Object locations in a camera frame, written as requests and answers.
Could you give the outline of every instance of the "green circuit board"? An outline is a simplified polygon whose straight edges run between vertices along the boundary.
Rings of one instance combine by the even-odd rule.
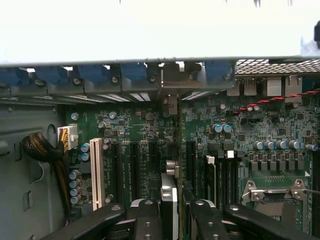
[[[258,188],[286,188],[291,187],[296,179],[301,179],[306,188],[311,188],[312,178],[312,155],[305,150],[306,143],[315,143],[318,132],[318,116],[315,113],[316,100],[314,97],[304,97],[301,105],[295,109],[286,109],[284,103],[274,103],[268,106],[261,105],[260,110],[244,111],[238,116],[227,114],[229,110],[237,110],[250,103],[255,103],[261,98],[246,96],[226,96],[226,94],[212,95],[194,101],[182,102],[182,180],[188,178],[187,161],[189,149],[188,141],[195,142],[195,170],[194,194],[197,198],[209,198],[208,186],[205,173],[205,157],[209,154],[208,145],[219,143],[220,149],[223,143],[232,143],[234,151],[244,153],[242,161],[238,163],[237,202],[242,201],[242,195],[248,181],[254,181]],[[225,105],[225,109],[217,109],[217,106]],[[116,118],[111,119],[109,114],[116,113]],[[274,123],[269,113],[278,112],[278,116],[284,121]],[[72,113],[78,114],[77,120],[70,118]],[[255,124],[242,124],[241,118],[260,119]],[[118,143],[121,155],[122,185],[116,183],[117,170],[112,165],[112,155],[108,151],[103,155],[104,162],[104,186],[105,194],[112,194],[115,200],[121,199],[126,207],[136,198],[151,197],[151,190],[160,189],[160,174],[165,172],[166,160],[168,160],[168,145],[177,141],[179,134],[177,118],[162,113],[162,106],[157,103],[117,103],[99,104],[88,108],[87,105],[72,106],[66,110],[66,122],[69,125],[77,125],[78,149],[69,151],[70,170],[78,169],[81,172],[81,200],[74,205],[75,208],[90,208],[92,201],[91,174],[88,166],[87,173],[81,161],[81,145],[89,143],[93,138],[105,138],[105,131],[98,129],[99,122],[108,124],[107,138],[112,143]],[[213,125],[228,124],[231,131],[216,133]],[[296,140],[300,143],[299,150],[255,150],[254,142]],[[156,143],[157,159],[151,161],[149,143]],[[133,193],[137,182],[132,181],[131,144],[137,143],[139,151],[139,190]],[[283,159],[288,161],[304,161],[304,169],[293,169],[284,171],[251,171],[250,162],[266,162],[272,158],[274,161]],[[218,185],[223,186],[221,179]],[[307,216],[303,216],[302,203],[300,201],[282,201],[281,199],[270,199],[270,202],[283,202],[295,205],[293,216],[296,228],[311,232],[312,196],[307,196]],[[248,207],[260,208],[256,202],[247,203]],[[282,220],[284,216],[275,215],[274,218]]]

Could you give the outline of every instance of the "white pci slot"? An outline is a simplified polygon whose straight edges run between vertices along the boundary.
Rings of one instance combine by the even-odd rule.
[[[93,211],[105,205],[105,175],[102,138],[90,140]]]

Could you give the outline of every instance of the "blue latch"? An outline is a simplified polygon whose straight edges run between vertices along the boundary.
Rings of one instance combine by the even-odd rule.
[[[25,69],[0,68],[0,83],[11,86],[22,86],[29,83],[29,73]]]
[[[210,60],[204,62],[207,82],[229,80],[232,77],[233,68],[229,60]]]
[[[41,66],[36,67],[34,70],[40,80],[53,85],[68,82],[68,70],[61,66]]]
[[[77,66],[80,78],[94,84],[110,80],[110,71],[103,65],[80,65]]]
[[[143,62],[120,64],[121,75],[131,81],[147,79],[147,67]]]

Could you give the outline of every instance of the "motherboard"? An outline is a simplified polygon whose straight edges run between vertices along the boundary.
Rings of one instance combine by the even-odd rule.
[[[158,102],[68,107],[66,122],[78,131],[78,147],[68,153],[73,208],[83,216],[95,209],[90,152],[99,144],[106,204],[161,199],[167,173],[219,209],[242,203],[311,233],[312,195],[300,190],[313,185],[318,99],[254,104],[263,97],[246,93],[182,99],[177,115]],[[175,161],[179,174],[168,165]]]

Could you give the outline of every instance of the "gray metal panel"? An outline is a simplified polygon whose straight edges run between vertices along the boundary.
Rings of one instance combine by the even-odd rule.
[[[1,26],[1,66],[320,57],[312,39],[319,21],[316,1],[290,8],[287,0],[285,7],[276,4],[283,0],[261,1],[261,8],[252,0],[228,0],[235,3],[228,6],[222,0],[119,2],[58,0],[50,11],[30,16],[34,6],[42,7],[38,1],[10,1],[0,17],[11,20]],[[76,19],[72,27],[70,19]]]
[[[9,105],[0,105],[0,153],[10,152],[0,156],[0,238],[40,239],[63,226],[62,204],[48,164],[40,166],[23,151],[20,154],[20,142],[30,133],[42,131],[54,143],[57,136],[48,127],[59,127],[62,121],[50,106],[15,105],[8,110]],[[47,174],[38,180],[42,168]],[[24,211],[23,196],[29,191],[33,204]]]

